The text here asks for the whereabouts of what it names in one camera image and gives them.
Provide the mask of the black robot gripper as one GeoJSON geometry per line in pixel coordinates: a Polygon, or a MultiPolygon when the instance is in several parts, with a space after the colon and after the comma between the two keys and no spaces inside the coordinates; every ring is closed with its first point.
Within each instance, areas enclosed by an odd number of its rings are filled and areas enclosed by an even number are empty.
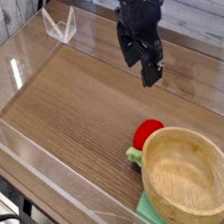
{"type": "Polygon", "coordinates": [[[158,32],[159,0],[118,0],[115,8],[122,56],[129,67],[141,61],[141,80],[152,87],[162,78],[164,59],[158,32]]]}

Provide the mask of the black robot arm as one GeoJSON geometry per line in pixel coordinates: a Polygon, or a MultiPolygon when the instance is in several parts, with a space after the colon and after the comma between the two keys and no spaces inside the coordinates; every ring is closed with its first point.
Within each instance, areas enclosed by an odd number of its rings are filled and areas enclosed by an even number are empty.
{"type": "Polygon", "coordinates": [[[118,0],[115,8],[117,33],[122,56],[132,67],[141,63],[144,87],[152,87],[162,78],[164,55],[158,32],[164,0],[118,0]]]}

